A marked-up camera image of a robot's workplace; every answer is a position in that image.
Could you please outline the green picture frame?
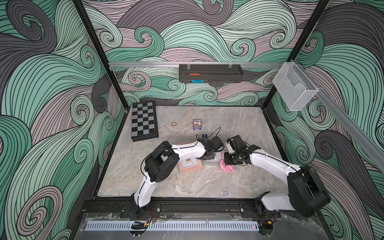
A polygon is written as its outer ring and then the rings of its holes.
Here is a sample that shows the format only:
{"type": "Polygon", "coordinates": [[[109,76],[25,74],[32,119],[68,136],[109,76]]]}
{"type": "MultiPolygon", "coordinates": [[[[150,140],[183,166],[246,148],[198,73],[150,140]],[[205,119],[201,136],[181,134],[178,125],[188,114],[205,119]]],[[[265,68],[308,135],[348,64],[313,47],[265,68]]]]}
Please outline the green picture frame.
{"type": "Polygon", "coordinates": [[[203,164],[209,165],[209,166],[219,166],[222,159],[223,159],[223,151],[215,152],[213,155],[213,159],[203,160],[203,164]]]}

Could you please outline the pink cloth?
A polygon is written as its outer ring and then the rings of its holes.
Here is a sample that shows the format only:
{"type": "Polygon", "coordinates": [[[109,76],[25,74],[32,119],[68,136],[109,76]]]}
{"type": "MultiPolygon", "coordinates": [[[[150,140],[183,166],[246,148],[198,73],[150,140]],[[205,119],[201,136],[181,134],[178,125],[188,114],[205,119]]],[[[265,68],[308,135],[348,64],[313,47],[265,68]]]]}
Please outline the pink cloth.
{"type": "Polygon", "coordinates": [[[220,161],[220,168],[222,169],[222,171],[227,173],[231,173],[234,171],[234,168],[231,165],[227,165],[224,160],[220,161]]]}

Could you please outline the pink picture frame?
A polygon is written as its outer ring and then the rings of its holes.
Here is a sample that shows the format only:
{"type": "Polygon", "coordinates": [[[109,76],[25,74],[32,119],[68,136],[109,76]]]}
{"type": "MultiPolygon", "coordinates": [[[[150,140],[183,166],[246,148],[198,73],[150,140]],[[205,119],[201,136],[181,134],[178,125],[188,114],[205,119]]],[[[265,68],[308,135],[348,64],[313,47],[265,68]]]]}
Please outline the pink picture frame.
{"type": "Polygon", "coordinates": [[[201,170],[203,164],[199,158],[204,155],[205,148],[199,142],[186,145],[175,146],[176,153],[179,155],[179,172],[186,173],[190,171],[201,170]]]}

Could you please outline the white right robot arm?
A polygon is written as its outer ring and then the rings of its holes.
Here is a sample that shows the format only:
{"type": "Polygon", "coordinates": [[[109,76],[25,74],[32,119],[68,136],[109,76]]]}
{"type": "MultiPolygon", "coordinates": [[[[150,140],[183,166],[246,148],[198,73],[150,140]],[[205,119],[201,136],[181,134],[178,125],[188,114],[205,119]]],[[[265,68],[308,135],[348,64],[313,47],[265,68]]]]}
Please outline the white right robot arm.
{"type": "Polygon", "coordinates": [[[299,166],[268,154],[256,145],[249,145],[240,136],[227,139],[226,165],[253,165],[283,181],[287,193],[265,192],[255,198],[259,212],[295,211],[309,218],[331,202],[331,196],[310,165],[299,166]]]}

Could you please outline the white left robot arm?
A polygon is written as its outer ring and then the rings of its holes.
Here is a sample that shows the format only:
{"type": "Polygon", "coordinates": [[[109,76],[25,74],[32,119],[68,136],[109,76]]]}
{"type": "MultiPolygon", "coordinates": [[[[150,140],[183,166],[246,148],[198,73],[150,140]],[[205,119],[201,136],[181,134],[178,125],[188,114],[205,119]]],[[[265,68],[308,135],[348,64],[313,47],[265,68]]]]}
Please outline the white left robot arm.
{"type": "Polygon", "coordinates": [[[210,160],[215,152],[224,149],[222,140],[215,136],[210,140],[197,139],[184,145],[172,145],[168,141],[162,142],[149,153],[142,164],[143,180],[134,193],[134,201],[138,208],[147,206],[156,185],[164,181],[180,161],[187,159],[210,160]]]}

